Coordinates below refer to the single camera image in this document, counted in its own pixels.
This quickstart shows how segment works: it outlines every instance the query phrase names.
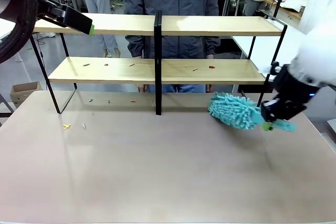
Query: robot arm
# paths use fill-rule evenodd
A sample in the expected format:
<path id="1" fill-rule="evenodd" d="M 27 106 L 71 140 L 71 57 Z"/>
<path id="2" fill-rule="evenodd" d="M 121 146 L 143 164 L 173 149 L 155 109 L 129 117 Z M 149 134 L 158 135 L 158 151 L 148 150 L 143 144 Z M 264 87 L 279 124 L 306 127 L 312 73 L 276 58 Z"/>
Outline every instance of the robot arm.
<path id="1" fill-rule="evenodd" d="M 336 20 L 318 25 L 305 36 L 296 58 L 276 74 L 273 85 L 278 94 L 261 104 L 266 122 L 291 119 L 307 108 L 321 88 L 336 84 L 335 43 Z"/>
<path id="2" fill-rule="evenodd" d="M 0 0 L 0 18 L 15 23 L 11 34 L 0 44 L 0 63 L 24 46 L 33 33 L 37 18 L 85 34 L 90 34 L 92 26 L 90 18 L 53 0 Z"/>

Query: black metal shelf frame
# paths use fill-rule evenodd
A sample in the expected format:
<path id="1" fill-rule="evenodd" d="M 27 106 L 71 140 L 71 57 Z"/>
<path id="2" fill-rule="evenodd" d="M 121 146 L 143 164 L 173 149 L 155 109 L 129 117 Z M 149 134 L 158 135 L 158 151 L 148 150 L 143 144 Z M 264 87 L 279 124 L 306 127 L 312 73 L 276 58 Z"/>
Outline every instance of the black metal shelf frame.
<path id="1" fill-rule="evenodd" d="M 64 51 L 65 51 L 65 55 L 66 57 L 69 57 L 69 52 L 68 52 L 68 48 L 67 48 L 67 45 L 65 43 L 65 40 L 64 40 L 64 35 L 63 34 L 60 34 L 61 36 L 61 40 L 62 40 L 62 44 L 63 44 L 63 47 L 64 47 Z M 75 91 L 77 90 L 77 84 L 74 83 L 74 87 L 75 89 L 72 91 L 72 93 L 70 94 L 70 96 L 67 98 L 66 102 L 64 103 L 64 105 L 62 107 L 59 107 L 58 106 L 58 103 L 57 103 L 57 100 L 56 100 L 56 97 L 55 97 L 55 94 L 54 94 L 54 91 L 51 87 L 51 84 L 50 84 L 50 81 L 49 81 L 49 78 L 48 78 L 48 75 L 47 75 L 47 72 L 46 72 L 46 69 L 44 67 L 44 64 L 42 62 L 42 59 L 41 59 L 41 56 L 37 50 L 37 47 L 36 47 L 36 44 L 35 44 L 35 41 L 34 41 L 34 38 L 33 36 L 30 37 L 30 42 L 33 46 L 33 50 L 35 52 L 35 55 L 36 55 L 36 58 L 37 58 L 37 61 L 38 61 L 38 64 L 40 65 L 40 68 L 41 68 L 41 71 L 42 71 L 42 74 L 43 74 L 43 77 L 44 79 L 46 80 L 46 83 L 47 83 L 47 87 L 48 87 L 48 90 L 50 92 L 50 95 L 51 95 L 51 98 L 52 98 L 52 101 L 55 105 L 55 109 L 57 111 L 58 114 L 62 114 L 63 110 L 66 108 L 66 106 L 68 105 L 69 101 L 71 100 L 73 94 L 75 93 Z"/>
<path id="2" fill-rule="evenodd" d="M 281 25 L 284 26 L 283 30 L 281 32 L 279 43 L 277 45 L 276 51 L 274 53 L 274 56 L 272 58 L 272 62 L 274 62 L 276 60 L 277 56 L 278 56 L 278 53 L 279 53 L 282 41 L 284 40 L 284 36 L 285 36 L 285 33 L 286 33 L 286 30 L 287 30 L 288 26 L 287 26 L 287 24 L 285 24 L 284 22 L 278 20 L 277 18 L 274 18 L 270 14 L 265 13 L 263 10 L 261 10 L 261 12 L 263 13 L 263 16 L 269 17 L 270 19 L 272 19 L 272 20 L 274 20 L 274 21 L 276 21 L 276 22 L 278 22 L 278 23 L 280 23 Z M 69 57 L 69 52 L 68 52 L 68 49 L 67 49 L 66 42 L 64 40 L 64 35 L 61 33 L 60 36 L 61 36 L 61 40 L 62 40 L 62 44 L 63 44 L 63 47 L 64 47 L 64 51 L 65 51 L 66 57 Z M 249 60 L 251 59 L 251 55 L 252 55 L 252 51 L 253 51 L 253 47 L 254 47 L 255 41 L 256 41 L 256 36 L 254 36 L 253 39 L 252 39 L 251 48 L 250 48 L 250 51 L 249 51 L 249 54 L 248 54 L 248 58 L 247 58 Z M 44 78 L 46 80 L 47 87 L 49 89 L 52 101 L 54 102 L 56 111 L 57 111 L 58 114 L 62 114 L 63 110 L 66 108 L 66 106 L 68 105 L 68 103 L 69 103 L 70 99 L 72 98 L 73 94 L 77 90 L 77 84 L 74 83 L 73 86 L 75 87 L 75 89 L 70 94 L 70 96 L 66 100 L 65 104 L 60 108 L 58 106 L 57 101 L 56 101 L 54 91 L 53 91 L 53 89 L 51 87 L 48 75 L 47 75 L 45 67 L 43 65 L 41 56 L 40 56 L 40 54 L 39 54 L 39 52 L 37 50 L 37 47 L 36 47 L 36 44 L 35 44 L 33 36 L 31 36 L 30 42 L 32 43 L 33 50 L 35 52 L 37 61 L 38 61 L 39 65 L 40 65 L 41 71 L 42 71 L 43 76 L 44 76 Z M 161 10 L 157 10 L 156 14 L 155 14 L 155 21 L 154 21 L 154 52 L 155 52 L 155 56 L 154 56 L 154 68 L 155 68 L 155 112 L 156 112 L 157 115 L 161 115 L 162 114 L 162 11 Z M 266 79 L 265 79 L 265 82 L 264 82 L 264 85 L 263 85 L 263 89 L 262 89 L 262 92 L 261 92 L 260 97 L 259 97 L 258 106 L 260 106 L 261 101 L 263 99 L 263 96 L 265 94 L 265 91 L 266 91 L 266 88 L 267 88 L 267 84 L 268 84 L 268 81 L 269 81 L 269 77 L 270 77 L 270 74 L 268 74 L 266 76 Z"/>

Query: wooden shelf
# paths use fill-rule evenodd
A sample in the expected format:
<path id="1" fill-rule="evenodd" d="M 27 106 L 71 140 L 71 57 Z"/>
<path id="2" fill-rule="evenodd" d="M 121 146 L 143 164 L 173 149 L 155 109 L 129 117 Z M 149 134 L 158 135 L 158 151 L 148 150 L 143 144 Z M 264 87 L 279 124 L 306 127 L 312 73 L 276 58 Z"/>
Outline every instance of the wooden shelf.
<path id="1" fill-rule="evenodd" d="M 95 34 L 154 35 L 154 16 L 85 14 L 93 20 Z M 35 32 L 78 34 L 45 20 Z M 280 36 L 281 30 L 261 17 L 163 16 L 163 36 Z"/>
<path id="2" fill-rule="evenodd" d="M 154 35 L 154 16 L 93 13 L 85 13 L 84 15 L 93 20 L 94 34 Z M 34 31 L 39 33 L 80 34 L 80 32 L 71 28 L 60 27 L 42 19 L 36 22 Z"/>
<path id="3" fill-rule="evenodd" d="M 162 16 L 165 36 L 280 36 L 262 17 Z"/>
<path id="4" fill-rule="evenodd" d="M 263 84 L 250 60 L 163 59 L 162 84 Z"/>
<path id="5" fill-rule="evenodd" d="M 154 60 L 67 57 L 52 72 L 49 80 L 65 83 L 155 84 Z"/>
<path id="6" fill-rule="evenodd" d="M 155 84 L 154 60 L 68 57 L 49 76 L 49 80 Z M 163 84 L 262 84 L 264 80 L 250 60 L 162 60 Z"/>

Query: small scrap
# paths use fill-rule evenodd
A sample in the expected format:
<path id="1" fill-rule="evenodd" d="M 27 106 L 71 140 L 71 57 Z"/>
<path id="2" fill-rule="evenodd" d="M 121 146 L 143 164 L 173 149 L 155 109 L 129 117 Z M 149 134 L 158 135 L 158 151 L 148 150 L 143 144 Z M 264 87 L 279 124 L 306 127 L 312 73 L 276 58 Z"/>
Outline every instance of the small scrap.
<path id="1" fill-rule="evenodd" d="M 65 131 L 66 129 L 70 128 L 71 124 L 63 124 L 63 126 L 64 126 L 63 130 Z"/>

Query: shoe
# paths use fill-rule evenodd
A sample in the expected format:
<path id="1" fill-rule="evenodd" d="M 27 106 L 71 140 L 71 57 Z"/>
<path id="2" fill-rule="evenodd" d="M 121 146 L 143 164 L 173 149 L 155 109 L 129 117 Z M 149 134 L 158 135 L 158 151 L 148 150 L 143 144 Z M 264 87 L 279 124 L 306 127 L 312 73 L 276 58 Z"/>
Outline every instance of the shoe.
<path id="1" fill-rule="evenodd" d="M 54 38 L 56 36 L 55 33 L 38 33 L 38 34 L 43 38 Z"/>

